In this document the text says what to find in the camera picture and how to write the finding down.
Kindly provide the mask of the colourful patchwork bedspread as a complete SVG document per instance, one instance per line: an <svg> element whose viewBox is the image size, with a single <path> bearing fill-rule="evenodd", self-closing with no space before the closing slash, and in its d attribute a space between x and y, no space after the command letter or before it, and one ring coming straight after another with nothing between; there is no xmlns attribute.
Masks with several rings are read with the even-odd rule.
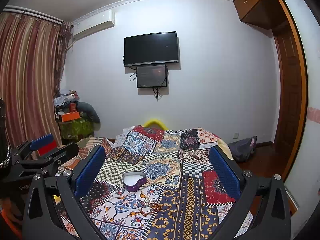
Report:
<svg viewBox="0 0 320 240"><path fill-rule="evenodd" d="M208 239L235 202L209 161L213 146L231 151L209 131L136 126L113 143L80 198L104 239ZM125 172L144 172L147 183L128 192Z"/></svg>

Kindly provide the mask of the brown wooden door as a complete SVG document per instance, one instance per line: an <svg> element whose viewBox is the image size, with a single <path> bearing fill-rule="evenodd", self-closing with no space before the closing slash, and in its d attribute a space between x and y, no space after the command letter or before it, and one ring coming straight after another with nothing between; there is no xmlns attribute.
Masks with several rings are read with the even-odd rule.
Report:
<svg viewBox="0 0 320 240"><path fill-rule="evenodd" d="M280 69L280 110L276 148L287 157L286 180L302 142L308 104L308 75L304 50L295 20L284 0L277 0L285 20L272 29Z"/></svg>

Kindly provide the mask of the green patterned storage box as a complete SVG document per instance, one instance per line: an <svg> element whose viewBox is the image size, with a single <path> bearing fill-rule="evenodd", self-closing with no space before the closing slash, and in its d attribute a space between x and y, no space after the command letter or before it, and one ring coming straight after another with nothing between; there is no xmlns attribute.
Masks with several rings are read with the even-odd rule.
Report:
<svg viewBox="0 0 320 240"><path fill-rule="evenodd" d="M86 118L79 118L59 123L62 139L79 141L94 133L93 122Z"/></svg>

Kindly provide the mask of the dark bag on floor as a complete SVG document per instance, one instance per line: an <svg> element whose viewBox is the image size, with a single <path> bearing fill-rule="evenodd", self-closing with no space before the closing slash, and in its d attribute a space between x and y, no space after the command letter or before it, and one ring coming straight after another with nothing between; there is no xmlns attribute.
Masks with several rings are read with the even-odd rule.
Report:
<svg viewBox="0 0 320 240"><path fill-rule="evenodd" d="M231 142L228 144L228 147L231 151L233 159L238 163L242 163L249 159L250 155L254 152L256 144L257 137L253 136L250 138Z"/></svg>

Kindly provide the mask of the black wall television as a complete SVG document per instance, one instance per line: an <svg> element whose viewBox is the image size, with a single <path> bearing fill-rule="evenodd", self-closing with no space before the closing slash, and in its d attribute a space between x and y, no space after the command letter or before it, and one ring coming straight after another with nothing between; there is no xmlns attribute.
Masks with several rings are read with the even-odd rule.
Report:
<svg viewBox="0 0 320 240"><path fill-rule="evenodd" d="M179 48L175 31L124 38L124 66L178 63Z"/></svg>

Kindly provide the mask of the small dark wall monitor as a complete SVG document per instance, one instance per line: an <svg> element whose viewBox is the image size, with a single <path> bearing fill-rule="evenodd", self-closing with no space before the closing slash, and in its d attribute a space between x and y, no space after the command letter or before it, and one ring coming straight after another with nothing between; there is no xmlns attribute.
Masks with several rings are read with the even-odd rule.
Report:
<svg viewBox="0 0 320 240"><path fill-rule="evenodd" d="M168 85L168 71L165 64L139 66L137 71L137 88L161 88Z"/></svg>

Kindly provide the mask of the orange box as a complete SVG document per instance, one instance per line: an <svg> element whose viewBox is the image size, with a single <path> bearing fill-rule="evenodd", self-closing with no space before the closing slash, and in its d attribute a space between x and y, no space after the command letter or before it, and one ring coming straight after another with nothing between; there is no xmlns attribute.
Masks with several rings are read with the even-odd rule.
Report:
<svg viewBox="0 0 320 240"><path fill-rule="evenodd" d="M68 121L73 121L76 119L80 118L80 113L79 112L70 112L70 113L65 113L63 115L60 116L60 120L62 122L68 122Z"/></svg>

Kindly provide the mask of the wooden overhead cabinet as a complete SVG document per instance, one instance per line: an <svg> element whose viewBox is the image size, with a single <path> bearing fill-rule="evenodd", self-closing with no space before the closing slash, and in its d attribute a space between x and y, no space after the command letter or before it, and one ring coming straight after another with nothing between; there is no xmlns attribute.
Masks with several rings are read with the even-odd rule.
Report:
<svg viewBox="0 0 320 240"><path fill-rule="evenodd" d="M279 0L234 0L241 22L269 30L286 20Z"/></svg>

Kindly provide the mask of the brown patterned blanket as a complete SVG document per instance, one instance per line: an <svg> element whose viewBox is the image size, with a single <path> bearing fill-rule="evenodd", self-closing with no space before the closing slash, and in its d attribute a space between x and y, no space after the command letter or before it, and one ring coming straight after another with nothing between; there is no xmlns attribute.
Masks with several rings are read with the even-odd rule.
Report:
<svg viewBox="0 0 320 240"><path fill-rule="evenodd" d="M71 160L59 166L58 172L73 170L82 159L85 159L89 155L95 146L102 146L105 149L105 155L108 155L114 146L114 143L105 137L84 138L76 144L79 148L78 154Z"/></svg>

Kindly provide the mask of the purple heart-shaped tin box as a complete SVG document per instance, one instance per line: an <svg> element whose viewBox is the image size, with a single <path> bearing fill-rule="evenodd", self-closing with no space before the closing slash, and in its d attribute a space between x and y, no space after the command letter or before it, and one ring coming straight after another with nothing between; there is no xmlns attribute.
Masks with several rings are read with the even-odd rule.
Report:
<svg viewBox="0 0 320 240"><path fill-rule="evenodd" d="M147 183L147 178L144 172L125 172L122 181L128 192L135 192Z"/></svg>

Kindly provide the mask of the red flat box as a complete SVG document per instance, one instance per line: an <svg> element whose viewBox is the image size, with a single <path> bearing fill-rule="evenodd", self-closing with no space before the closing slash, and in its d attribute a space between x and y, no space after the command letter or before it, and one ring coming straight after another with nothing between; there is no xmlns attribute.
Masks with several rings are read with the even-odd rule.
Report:
<svg viewBox="0 0 320 240"><path fill-rule="evenodd" d="M39 148L37 151L38 151L40 156L43 156L43 155L45 155L45 154L47 154L49 152L52 152L53 150L56 150L56 149L57 149L57 143L56 143L55 140L53 140L49 144Z"/></svg>

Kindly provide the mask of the white wall air conditioner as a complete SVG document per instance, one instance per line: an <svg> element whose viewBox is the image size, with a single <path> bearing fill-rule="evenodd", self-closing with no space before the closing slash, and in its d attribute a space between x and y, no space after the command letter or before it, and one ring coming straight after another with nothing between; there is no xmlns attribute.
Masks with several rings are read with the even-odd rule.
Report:
<svg viewBox="0 0 320 240"><path fill-rule="evenodd" d="M73 22L73 37L80 40L102 30L114 27L115 12L113 10L101 11L97 14L80 18Z"/></svg>

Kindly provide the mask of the red striped curtain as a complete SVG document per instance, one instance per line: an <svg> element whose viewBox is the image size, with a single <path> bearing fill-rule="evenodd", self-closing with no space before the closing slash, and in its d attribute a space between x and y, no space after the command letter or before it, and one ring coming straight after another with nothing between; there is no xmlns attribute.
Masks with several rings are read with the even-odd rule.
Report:
<svg viewBox="0 0 320 240"><path fill-rule="evenodd" d="M28 15L1 13L1 98L6 107L6 134L11 146L52 134L71 23L54 24Z"/></svg>

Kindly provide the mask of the yellow plush item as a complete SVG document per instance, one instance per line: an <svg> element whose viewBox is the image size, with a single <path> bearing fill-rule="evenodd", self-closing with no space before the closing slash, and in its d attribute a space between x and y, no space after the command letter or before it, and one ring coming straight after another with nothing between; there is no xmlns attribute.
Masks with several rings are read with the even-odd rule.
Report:
<svg viewBox="0 0 320 240"><path fill-rule="evenodd" d="M150 119L147 122L144 123L143 127L148 127L148 128L155 128L158 127L159 129L163 130L163 131L167 131L168 128L167 126L161 122L158 119Z"/></svg>

